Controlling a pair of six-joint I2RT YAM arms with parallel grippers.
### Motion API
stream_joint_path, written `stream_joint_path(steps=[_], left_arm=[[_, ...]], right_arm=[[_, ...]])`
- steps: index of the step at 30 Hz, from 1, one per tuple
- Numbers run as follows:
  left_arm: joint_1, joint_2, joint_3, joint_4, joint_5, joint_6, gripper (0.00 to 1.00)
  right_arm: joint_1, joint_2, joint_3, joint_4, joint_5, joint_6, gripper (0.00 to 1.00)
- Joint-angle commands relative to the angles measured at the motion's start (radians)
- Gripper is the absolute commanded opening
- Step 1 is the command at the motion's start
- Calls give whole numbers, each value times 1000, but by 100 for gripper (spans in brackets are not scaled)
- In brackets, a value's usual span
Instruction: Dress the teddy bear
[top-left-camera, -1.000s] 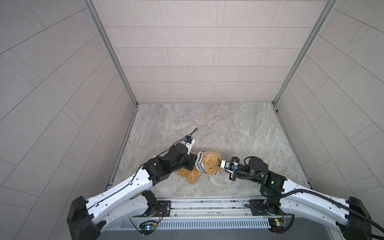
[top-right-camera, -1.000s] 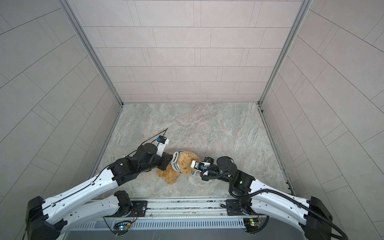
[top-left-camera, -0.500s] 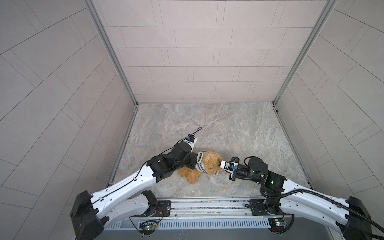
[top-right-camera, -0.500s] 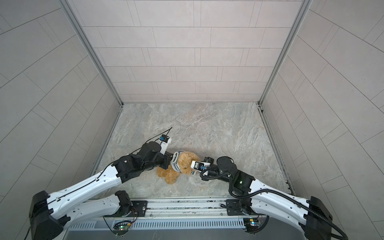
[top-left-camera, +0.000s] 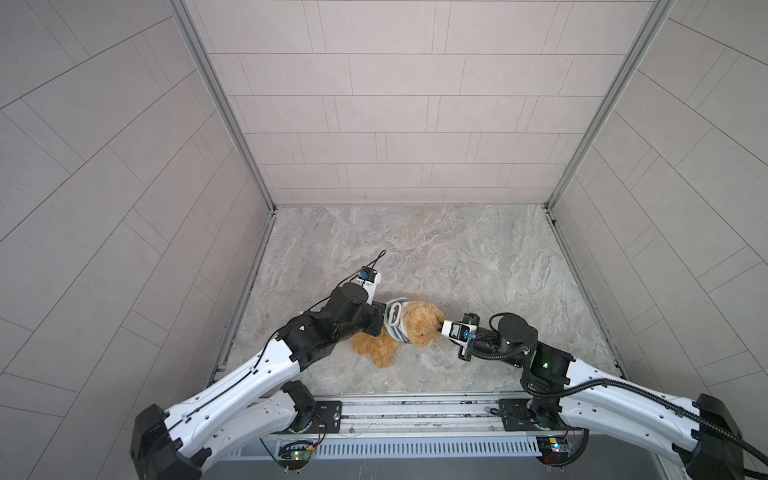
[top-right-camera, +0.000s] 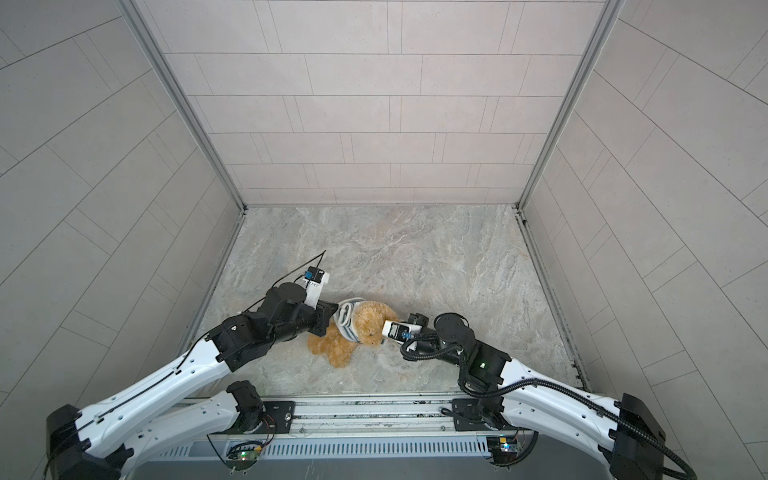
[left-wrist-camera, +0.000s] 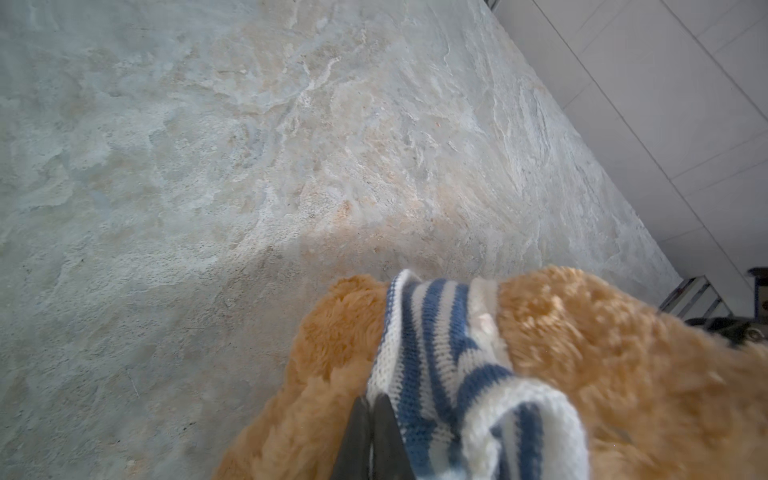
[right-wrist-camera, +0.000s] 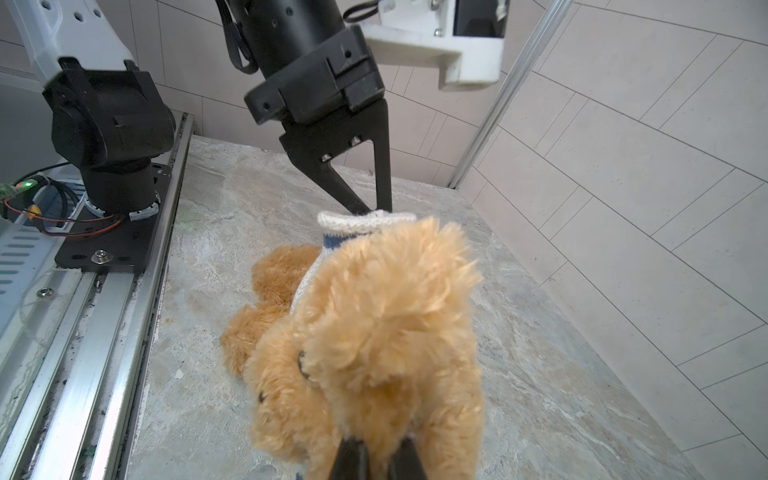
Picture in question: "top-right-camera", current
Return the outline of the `blue white striped knit sweater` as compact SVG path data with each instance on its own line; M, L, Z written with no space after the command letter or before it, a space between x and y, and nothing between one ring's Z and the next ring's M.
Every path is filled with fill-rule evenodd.
M361 342L354 325L354 316L356 308L363 302L365 302L365 299L362 297L343 300L339 303L339 309L333 316L336 328L339 330L341 336L347 341L354 343Z

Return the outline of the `brown plush teddy bear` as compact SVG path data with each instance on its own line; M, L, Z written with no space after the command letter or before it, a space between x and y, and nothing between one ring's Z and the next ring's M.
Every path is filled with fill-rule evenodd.
M358 346L378 346L385 323L398 320L397 313L385 303L350 298L339 304L326 334L310 334L307 346L313 355L326 357L332 367L345 368Z

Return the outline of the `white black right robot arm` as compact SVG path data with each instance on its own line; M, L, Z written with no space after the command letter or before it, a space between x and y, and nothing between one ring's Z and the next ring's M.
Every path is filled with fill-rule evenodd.
M660 479L666 435L646 405L589 393L540 375L478 340L468 321L443 313L390 322L383 335L407 361L441 360L459 369L457 384L477 401L475 420L494 430L531 430L568 444L607 466L616 479Z

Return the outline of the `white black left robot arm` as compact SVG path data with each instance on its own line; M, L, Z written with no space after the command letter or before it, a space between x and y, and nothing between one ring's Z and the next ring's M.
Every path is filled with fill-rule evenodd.
M51 479L119 479L141 461L211 433L248 433L264 425L255 387L237 381L195 406L175 410L187 395L265 356L303 332L322 337L336 303L322 288L283 283L256 311L243 311L205 333L179 358L132 386L84 408L71 404L46 419L43 475Z

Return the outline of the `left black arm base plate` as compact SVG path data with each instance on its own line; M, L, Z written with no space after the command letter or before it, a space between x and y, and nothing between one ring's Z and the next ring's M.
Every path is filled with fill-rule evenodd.
M286 400L267 400L264 403L262 423L254 431L257 435L284 435L291 430L296 403Z

